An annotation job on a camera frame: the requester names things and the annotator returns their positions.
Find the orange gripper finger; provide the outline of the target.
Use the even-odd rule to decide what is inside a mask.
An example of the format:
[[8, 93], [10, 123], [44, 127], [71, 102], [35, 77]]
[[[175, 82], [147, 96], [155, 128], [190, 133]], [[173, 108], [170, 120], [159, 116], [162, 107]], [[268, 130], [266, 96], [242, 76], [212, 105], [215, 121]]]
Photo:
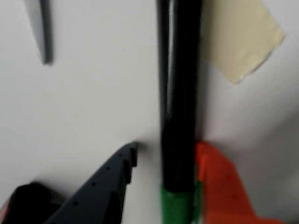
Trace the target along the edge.
[[207, 142], [196, 144], [197, 180], [202, 185], [201, 215], [204, 224], [278, 224], [259, 217], [252, 208], [236, 167]]

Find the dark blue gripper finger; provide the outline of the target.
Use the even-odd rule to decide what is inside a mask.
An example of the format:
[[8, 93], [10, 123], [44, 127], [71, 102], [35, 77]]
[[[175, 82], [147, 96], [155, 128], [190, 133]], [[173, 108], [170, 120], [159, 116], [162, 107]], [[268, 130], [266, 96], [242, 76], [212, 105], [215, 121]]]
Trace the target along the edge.
[[46, 223], [120, 224], [137, 155], [136, 142], [121, 147]]

